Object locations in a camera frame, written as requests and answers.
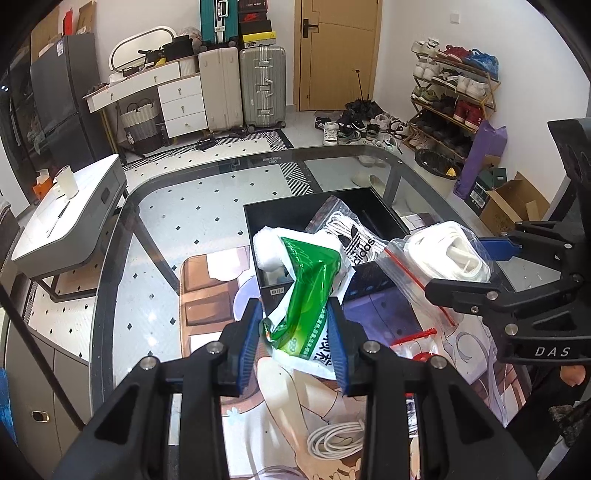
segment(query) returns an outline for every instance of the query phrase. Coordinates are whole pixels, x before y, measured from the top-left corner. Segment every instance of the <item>purple bag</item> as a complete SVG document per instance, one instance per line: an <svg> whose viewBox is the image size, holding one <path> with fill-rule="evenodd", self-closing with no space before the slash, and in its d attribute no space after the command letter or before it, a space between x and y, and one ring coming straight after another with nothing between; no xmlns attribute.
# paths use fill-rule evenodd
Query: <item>purple bag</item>
<svg viewBox="0 0 591 480"><path fill-rule="evenodd" d="M485 155L500 157L507 145L507 127L493 128L484 120L476 133L470 154L464 162L460 179L453 186L453 193L466 200L474 186L476 177L482 170Z"/></svg>

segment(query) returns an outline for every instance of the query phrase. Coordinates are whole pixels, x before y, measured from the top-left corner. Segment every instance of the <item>refrigerator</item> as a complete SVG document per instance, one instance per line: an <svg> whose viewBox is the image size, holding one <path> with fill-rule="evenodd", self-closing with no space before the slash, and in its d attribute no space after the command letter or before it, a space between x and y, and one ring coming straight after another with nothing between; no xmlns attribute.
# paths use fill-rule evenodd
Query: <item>refrigerator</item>
<svg viewBox="0 0 591 480"><path fill-rule="evenodd" d="M31 64L35 105L58 168L80 170L113 152L83 99L100 83L94 33L66 35Z"/></svg>

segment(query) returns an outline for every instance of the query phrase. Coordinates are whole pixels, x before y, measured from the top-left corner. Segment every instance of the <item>white cabinet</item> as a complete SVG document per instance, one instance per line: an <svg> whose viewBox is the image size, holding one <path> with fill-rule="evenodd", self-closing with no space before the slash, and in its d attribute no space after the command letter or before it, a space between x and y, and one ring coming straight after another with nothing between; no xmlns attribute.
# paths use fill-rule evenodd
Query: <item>white cabinet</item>
<svg viewBox="0 0 591 480"><path fill-rule="evenodd" d="M170 138L207 128L199 75L160 85L158 95Z"/></svg>

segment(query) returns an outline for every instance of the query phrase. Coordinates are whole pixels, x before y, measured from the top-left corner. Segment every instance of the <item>barcode label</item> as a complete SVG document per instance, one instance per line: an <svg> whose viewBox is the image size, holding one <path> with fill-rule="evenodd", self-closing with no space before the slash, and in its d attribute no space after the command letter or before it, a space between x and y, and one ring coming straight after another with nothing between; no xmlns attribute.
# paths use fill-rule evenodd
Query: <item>barcode label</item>
<svg viewBox="0 0 591 480"><path fill-rule="evenodd" d="M470 193L470 198L474 200L480 208L483 208L486 203L474 190Z"/></svg>

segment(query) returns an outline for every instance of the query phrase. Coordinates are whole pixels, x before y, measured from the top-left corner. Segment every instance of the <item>wooden door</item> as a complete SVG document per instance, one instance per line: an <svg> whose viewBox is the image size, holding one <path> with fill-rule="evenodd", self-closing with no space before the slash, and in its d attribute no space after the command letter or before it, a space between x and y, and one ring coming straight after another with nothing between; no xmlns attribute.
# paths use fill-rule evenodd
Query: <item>wooden door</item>
<svg viewBox="0 0 591 480"><path fill-rule="evenodd" d="M378 0L301 0L300 110L367 98L377 55Z"/></svg>

